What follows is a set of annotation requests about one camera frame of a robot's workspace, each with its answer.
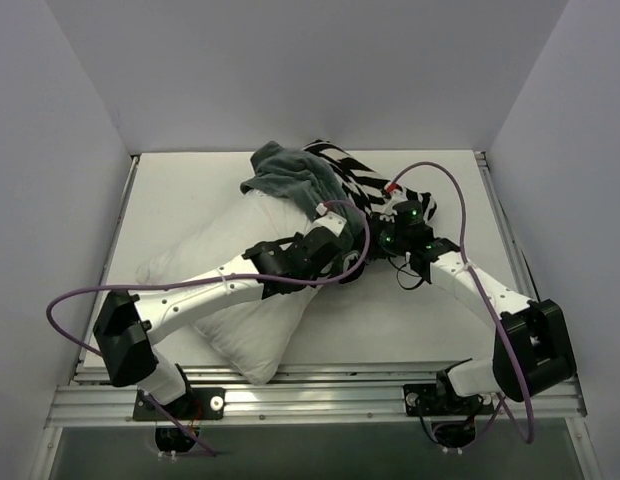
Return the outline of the zebra and grey plush pillowcase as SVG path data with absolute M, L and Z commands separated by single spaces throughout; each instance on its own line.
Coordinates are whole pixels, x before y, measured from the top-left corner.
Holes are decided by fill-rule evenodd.
M 384 205 L 382 190 L 388 182 L 374 169 L 355 159 L 336 145 L 316 140 L 300 150 L 285 148 L 271 141 L 259 148 L 250 158 L 251 178 L 240 185 L 243 194 L 259 190 L 268 196 L 292 201 L 309 219 L 315 220 L 315 208 L 323 203 L 347 220 L 340 239 L 352 248 L 348 269 L 338 278 L 340 283 L 358 279 L 367 263 L 378 259 L 372 252 L 371 216 L 380 213 Z M 419 193 L 403 187 L 407 200 L 422 204 L 426 223 L 437 210 L 430 193 Z

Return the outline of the white pillow insert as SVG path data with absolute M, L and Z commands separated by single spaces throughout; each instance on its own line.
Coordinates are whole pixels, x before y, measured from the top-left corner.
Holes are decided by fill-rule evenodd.
M 143 262 L 139 284 L 184 281 L 221 266 L 261 241 L 305 233 L 310 221 L 290 200 L 251 190 L 210 222 Z M 250 383 L 263 385 L 275 375 L 304 311 L 318 290 L 275 295 L 239 304 L 198 320 L 157 345 L 183 366 L 226 365 Z

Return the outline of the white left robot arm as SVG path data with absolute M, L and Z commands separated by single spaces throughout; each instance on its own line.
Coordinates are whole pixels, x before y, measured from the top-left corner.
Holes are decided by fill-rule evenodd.
M 229 262 L 174 289 L 118 289 L 104 299 L 93 326 L 114 387 L 151 394 L 169 419 L 184 417 L 192 393 L 182 370 L 154 346 L 177 330 L 221 310 L 316 286 L 341 254 L 345 220 L 329 215 L 289 240 L 262 241 Z

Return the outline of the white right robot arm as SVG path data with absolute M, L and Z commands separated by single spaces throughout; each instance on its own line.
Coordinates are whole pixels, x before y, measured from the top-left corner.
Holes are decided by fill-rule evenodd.
M 440 409 L 457 412 L 479 394 L 522 402 L 576 375 L 561 307 L 522 295 L 472 264 L 460 245 L 435 235 L 418 202 L 372 214 L 371 230 L 376 250 L 406 260 L 423 282 L 454 297 L 494 336 L 489 356 L 439 372 L 433 391 Z

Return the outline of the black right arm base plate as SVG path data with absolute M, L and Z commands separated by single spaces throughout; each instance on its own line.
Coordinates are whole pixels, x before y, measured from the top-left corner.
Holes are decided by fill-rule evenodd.
M 402 391 L 406 415 L 411 417 L 468 417 L 494 412 L 492 400 L 481 395 L 458 397 L 441 393 L 435 383 L 405 384 Z

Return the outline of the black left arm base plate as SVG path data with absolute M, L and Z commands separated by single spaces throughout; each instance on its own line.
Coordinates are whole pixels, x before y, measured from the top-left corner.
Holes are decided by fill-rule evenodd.
M 194 387 L 190 393 L 162 405 L 162 408 L 177 420 L 212 421 L 224 416 L 226 391 L 220 387 Z M 134 421 L 164 421 L 167 417 L 138 390 L 132 413 Z

